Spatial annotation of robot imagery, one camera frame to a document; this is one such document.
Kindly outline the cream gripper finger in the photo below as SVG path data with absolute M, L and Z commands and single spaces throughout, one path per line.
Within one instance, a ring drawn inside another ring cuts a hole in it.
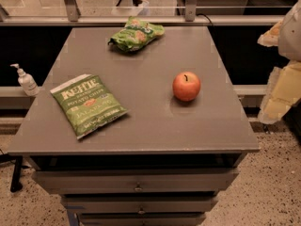
M 266 47 L 278 46 L 278 37 L 281 25 L 282 21 L 274 24 L 268 31 L 260 35 L 257 43 Z
M 275 67 L 269 75 L 258 120 L 274 124 L 301 99 L 301 62 L 291 60 L 284 68 Z

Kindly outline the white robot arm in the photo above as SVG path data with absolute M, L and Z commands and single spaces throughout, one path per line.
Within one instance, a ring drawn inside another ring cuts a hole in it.
M 275 67 L 269 75 L 266 93 L 261 101 L 258 120 L 274 124 L 301 99 L 301 0 L 258 38 L 258 44 L 276 46 L 278 53 L 289 63 Z

